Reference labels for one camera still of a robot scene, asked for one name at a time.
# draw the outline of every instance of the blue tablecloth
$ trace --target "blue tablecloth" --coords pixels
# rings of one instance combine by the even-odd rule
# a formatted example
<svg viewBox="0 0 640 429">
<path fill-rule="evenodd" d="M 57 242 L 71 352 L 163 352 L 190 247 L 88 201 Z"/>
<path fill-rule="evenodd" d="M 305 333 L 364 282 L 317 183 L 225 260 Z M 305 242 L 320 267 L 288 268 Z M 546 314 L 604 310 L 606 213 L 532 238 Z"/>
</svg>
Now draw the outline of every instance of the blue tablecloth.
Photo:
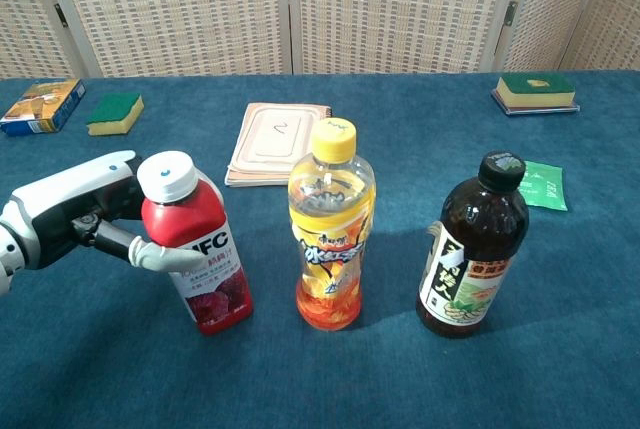
<svg viewBox="0 0 640 429">
<path fill-rule="evenodd" d="M 255 312 L 201 336 L 168 276 L 87 248 L 22 271 L 0 299 L 0 426 L 638 427 L 640 73 L 568 77 L 580 113 L 512 118 L 489 95 L 495 74 L 86 80 L 62 132 L 0 137 L 0 201 L 107 152 L 184 150 L 222 188 Z M 0 107 L 32 82 L 0 81 Z M 140 120 L 89 137 L 88 114 L 119 91 L 142 94 Z M 376 172 L 364 306 L 347 330 L 297 313 L 285 188 L 223 187 L 257 101 L 331 105 Z M 569 212 L 530 209 L 482 330 L 445 339 L 414 311 L 425 229 L 503 148 L 563 167 Z"/>
</svg>

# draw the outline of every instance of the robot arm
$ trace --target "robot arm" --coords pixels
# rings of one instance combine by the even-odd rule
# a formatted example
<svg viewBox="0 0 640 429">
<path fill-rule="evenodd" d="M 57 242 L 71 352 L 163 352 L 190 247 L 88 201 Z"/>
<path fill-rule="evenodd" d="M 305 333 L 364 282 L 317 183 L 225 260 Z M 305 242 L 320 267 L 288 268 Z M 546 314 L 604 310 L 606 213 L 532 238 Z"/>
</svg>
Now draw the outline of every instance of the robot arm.
<svg viewBox="0 0 640 429">
<path fill-rule="evenodd" d="M 200 266 L 197 251 L 147 243 L 110 224 L 140 219 L 144 195 L 133 151 L 98 157 L 13 191 L 0 214 L 0 295 L 22 269 L 42 269 L 78 244 L 158 272 Z"/>
</svg>

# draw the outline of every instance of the book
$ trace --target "book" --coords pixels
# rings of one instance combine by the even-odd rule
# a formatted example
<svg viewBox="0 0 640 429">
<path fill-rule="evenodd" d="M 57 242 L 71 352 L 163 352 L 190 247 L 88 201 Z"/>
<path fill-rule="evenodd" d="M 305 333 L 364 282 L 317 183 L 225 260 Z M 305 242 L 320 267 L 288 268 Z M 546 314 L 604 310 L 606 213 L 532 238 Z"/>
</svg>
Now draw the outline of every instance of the book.
<svg viewBox="0 0 640 429">
<path fill-rule="evenodd" d="M 79 79 L 34 84 L 0 119 L 9 136 L 58 132 L 84 96 Z"/>
<path fill-rule="evenodd" d="M 579 112 L 580 106 L 573 102 L 571 106 L 565 107 L 508 107 L 504 101 L 500 98 L 500 94 L 493 89 L 491 95 L 498 103 L 500 108 L 507 116 L 520 115 L 520 114 L 548 114 L 552 112 Z"/>
<path fill-rule="evenodd" d="M 496 92 L 507 107 L 570 107 L 575 88 L 556 72 L 512 72 L 500 77 Z"/>
<path fill-rule="evenodd" d="M 89 135 L 127 134 L 143 108 L 140 94 L 107 94 L 87 121 Z"/>
<path fill-rule="evenodd" d="M 286 185 L 293 166 L 311 152 L 311 128 L 331 116 L 313 104 L 251 103 L 227 168 L 227 186 Z"/>
</svg>

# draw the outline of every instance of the box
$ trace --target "box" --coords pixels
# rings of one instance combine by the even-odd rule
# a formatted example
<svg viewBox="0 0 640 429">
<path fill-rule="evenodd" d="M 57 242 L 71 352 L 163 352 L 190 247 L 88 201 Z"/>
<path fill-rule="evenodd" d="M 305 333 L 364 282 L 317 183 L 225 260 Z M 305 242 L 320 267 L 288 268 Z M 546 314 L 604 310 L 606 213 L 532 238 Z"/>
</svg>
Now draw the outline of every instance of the box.
<svg viewBox="0 0 640 429">
<path fill-rule="evenodd" d="M 0 119 L 10 136 L 58 132 L 84 96 L 79 79 L 34 84 Z"/>
</svg>

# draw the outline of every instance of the green and yellow sponge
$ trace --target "green and yellow sponge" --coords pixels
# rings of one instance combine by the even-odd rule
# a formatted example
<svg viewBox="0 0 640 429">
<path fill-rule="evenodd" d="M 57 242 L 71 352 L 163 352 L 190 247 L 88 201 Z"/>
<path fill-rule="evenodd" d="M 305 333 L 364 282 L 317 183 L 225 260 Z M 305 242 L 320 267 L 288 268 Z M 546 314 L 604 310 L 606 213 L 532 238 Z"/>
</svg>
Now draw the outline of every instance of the green and yellow sponge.
<svg viewBox="0 0 640 429">
<path fill-rule="evenodd" d="M 556 72 L 504 73 L 496 92 L 509 108 L 568 107 L 576 90 Z"/>
<path fill-rule="evenodd" d="M 143 108 L 140 94 L 108 94 L 100 101 L 87 121 L 89 135 L 126 134 Z"/>
</svg>

